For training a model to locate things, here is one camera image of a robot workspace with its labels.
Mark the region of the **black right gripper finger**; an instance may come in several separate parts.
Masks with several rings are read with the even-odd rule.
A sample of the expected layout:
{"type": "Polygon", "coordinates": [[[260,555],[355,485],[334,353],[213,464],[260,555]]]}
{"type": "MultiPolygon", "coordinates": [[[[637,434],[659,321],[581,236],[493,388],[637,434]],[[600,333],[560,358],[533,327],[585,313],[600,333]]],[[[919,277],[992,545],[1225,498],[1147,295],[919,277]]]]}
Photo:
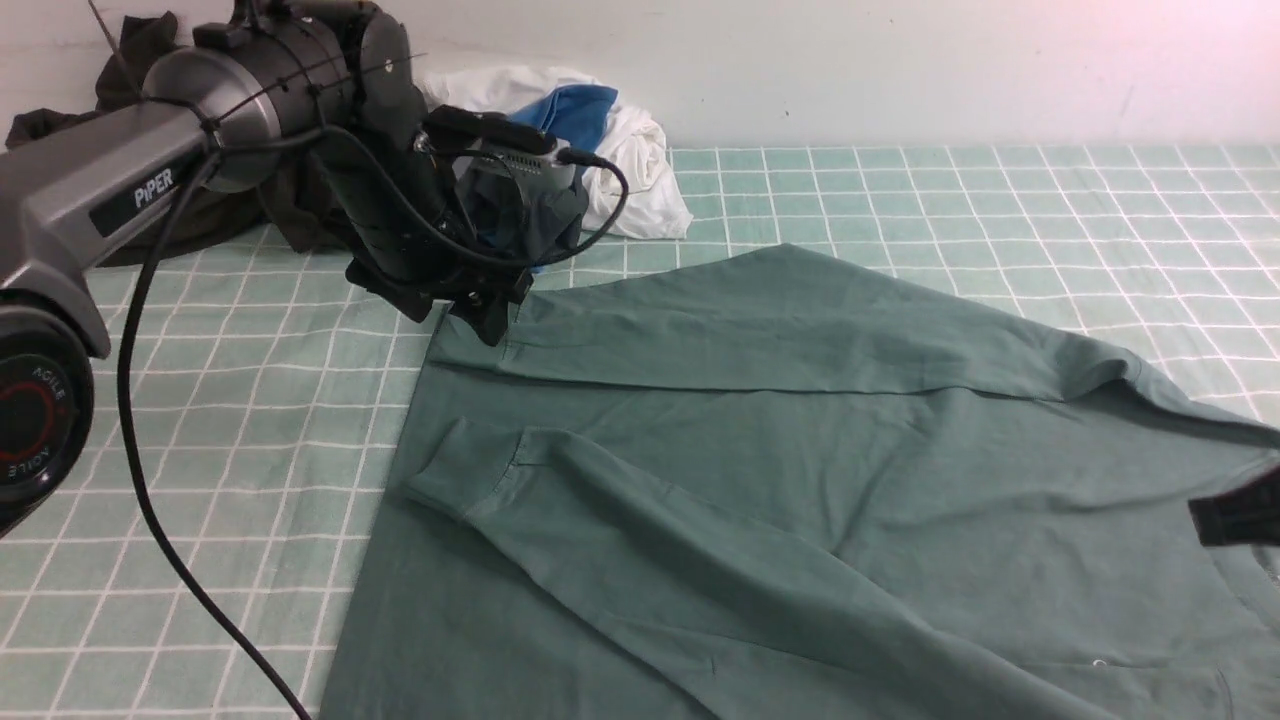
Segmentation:
{"type": "Polygon", "coordinates": [[[1213,497],[1188,502],[1204,547],[1279,547],[1279,480],[1253,480],[1213,497]]]}

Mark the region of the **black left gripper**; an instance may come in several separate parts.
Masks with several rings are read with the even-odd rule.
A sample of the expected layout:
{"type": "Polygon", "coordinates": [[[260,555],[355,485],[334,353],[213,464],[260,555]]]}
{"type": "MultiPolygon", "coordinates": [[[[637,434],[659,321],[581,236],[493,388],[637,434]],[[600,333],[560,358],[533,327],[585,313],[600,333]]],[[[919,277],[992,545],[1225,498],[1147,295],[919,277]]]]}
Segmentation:
{"type": "Polygon", "coordinates": [[[485,346],[506,340],[532,273],[480,247],[439,161],[365,127],[325,127],[312,155],[357,236],[348,281],[411,322],[447,301],[485,346]]]}

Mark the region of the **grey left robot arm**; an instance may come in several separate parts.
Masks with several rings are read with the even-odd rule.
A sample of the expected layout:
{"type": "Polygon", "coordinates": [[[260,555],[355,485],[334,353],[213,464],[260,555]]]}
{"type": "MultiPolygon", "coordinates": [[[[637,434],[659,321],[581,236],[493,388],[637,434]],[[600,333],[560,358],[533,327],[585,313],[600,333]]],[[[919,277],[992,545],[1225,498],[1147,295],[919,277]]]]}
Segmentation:
{"type": "Polygon", "coordinates": [[[134,105],[3,155],[3,530],[69,475],[111,352],[86,284],[196,190],[246,191],[300,154],[355,223],[355,274],[404,315],[449,300],[488,342],[532,283],[485,250],[429,146],[404,27],[370,1],[239,1],[148,72],[134,105]]]}

